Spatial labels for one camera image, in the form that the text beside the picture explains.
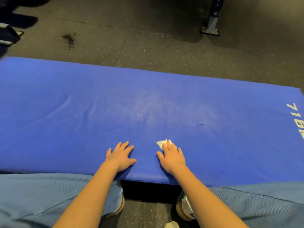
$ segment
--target speckled floor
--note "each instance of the speckled floor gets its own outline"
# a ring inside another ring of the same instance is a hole
[[[11,21],[19,56],[287,85],[304,89],[304,0],[225,0],[221,36],[199,34],[211,0],[50,0],[20,6]],[[135,189],[143,186],[126,185]],[[122,214],[101,227],[163,227],[178,219],[167,188],[128,194]],[[197,227],[197,224],[181,227]]]

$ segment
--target white tissue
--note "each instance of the white tissue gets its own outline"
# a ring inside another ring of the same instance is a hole
[[[159,147],[161,148],[161,149],[163,149],[163,143],[167,143],[167,139],[166,140],[163,140],[163,141],[158,141],[157,142],[157,144],[159,145]]]

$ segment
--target forearm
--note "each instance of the forearm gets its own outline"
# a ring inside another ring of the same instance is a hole
[[[107,163],[103,163],[53,228],[97,228],[115,175],[116,170]]]
[[[187,195],[195,217],[203,228],[248,228],[215,194],[186,167],[173,171]]]

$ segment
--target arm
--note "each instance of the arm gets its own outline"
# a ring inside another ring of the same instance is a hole
[[[157,152],[162,167],[172,174],[187,195],[191,208],[204,228],[248,228],[215,194],[198,180],[186,166],[183,152],[169,141],[163,144],[164,155]]]
[[[108,149],[105,161],[96,174],[67,207],[53,228],[98,227],[108,191],[119,171],[123,171],[136,162],[128,155],[134,148],[127,148],[129,142],[118,143],[113,153]]]

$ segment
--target dirt spot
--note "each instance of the dirt spot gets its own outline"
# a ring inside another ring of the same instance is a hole
[[[69,50],[74,49],[74,43],[76,43],[74,36],[71,34],[65,34],[62,36],[62,38],[66,41],[66,43],[69,45]]]

